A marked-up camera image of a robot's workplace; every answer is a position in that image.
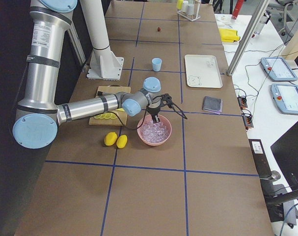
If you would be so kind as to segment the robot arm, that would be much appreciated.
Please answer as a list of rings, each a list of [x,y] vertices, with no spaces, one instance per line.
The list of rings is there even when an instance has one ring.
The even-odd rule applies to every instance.
[[[25,148],[49,145],[64,122],[92,117],[122,108],[129,116],[146,109],[159,121],[161,84],[155,77],[144,80],[136,93],[105,93],[97,98],[57,105],[54,102],[64,34],[73,28],[73,11],[80,4],[93,46],[90,79],[119,80],[124,59],[110,49],[102,3],[99,0],[33,0],[34,21],[30,54],[27,57],[27,84],[18,102],[13,137]]]

